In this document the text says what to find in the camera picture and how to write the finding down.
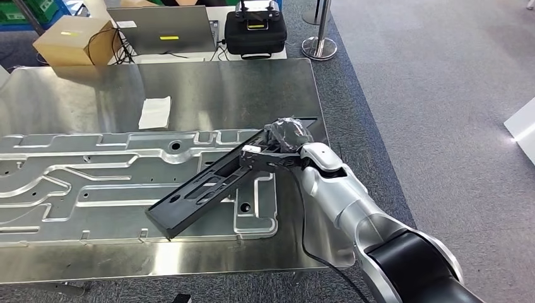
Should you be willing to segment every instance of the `yellow tape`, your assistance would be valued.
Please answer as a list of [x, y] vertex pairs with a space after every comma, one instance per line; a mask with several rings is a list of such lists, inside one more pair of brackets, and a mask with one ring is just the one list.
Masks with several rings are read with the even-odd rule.
[[73, 32], [61, 32], [60, 34], [65, 36], [78, 36], [78, 33]]
[[179, 36], [160, 36], [160, 40], [178, 40]]

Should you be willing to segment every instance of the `screw hole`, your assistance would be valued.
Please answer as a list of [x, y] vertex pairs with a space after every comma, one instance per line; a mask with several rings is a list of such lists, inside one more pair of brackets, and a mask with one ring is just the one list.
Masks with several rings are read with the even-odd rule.
[[175, 201], [177, 201], [178, 199], [180, 199], [180, 195], [176, 195], [174, 197], [171, 197], [171, 199], [169, 199], [169, 203], [174, 203]]
[[250, 211], [250, 204], [249, 203], [243, 203], [242, 205], [240, 205], [240, 210], [243, 213], [247, 213], [248, 211]]

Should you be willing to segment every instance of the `stainless steel table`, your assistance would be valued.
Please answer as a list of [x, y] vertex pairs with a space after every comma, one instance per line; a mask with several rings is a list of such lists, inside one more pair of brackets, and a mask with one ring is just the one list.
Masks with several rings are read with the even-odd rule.
[[[169, 130], [261, 128], [285, 116], [316, 116], [327, 141], [308, 59], [17, 69], [0, 88], [0, 134], [138, 130], [145, 98], [172, 97]], [[322, 268], [300, 243], [302, 206], [277, 174], [279, 230], [261, 240], [0, 248], [0, 283]], [[352, 243], [311, 200], [308, 249], [338, 267]]]

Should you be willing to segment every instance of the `black bag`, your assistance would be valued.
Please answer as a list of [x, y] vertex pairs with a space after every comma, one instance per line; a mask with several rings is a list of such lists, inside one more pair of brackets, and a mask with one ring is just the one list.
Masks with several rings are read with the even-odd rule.
[[[278, 21], [268, 20], [267, 30], [249, 30], [247, 22], [238, 22], [235, 13], [226, 15], [225, 42], [228, 52], [242, 55], [242, 59], [257, 59], [271, 57], [272, 53], [282, 52], [285, 46], [286, 25], [283, 14]], [[252, 54], [267, 54], [264, 56], [245, 56]]]

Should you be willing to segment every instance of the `machined metal plate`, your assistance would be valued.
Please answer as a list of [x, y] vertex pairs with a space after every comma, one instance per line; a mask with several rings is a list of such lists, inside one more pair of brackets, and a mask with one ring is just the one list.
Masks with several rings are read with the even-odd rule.
[[[160, 242], [145, 209], [258, 130], [46, 134], [0, 140], [0, 246]], [[271, 237], [261, 172], [173, 241]]]

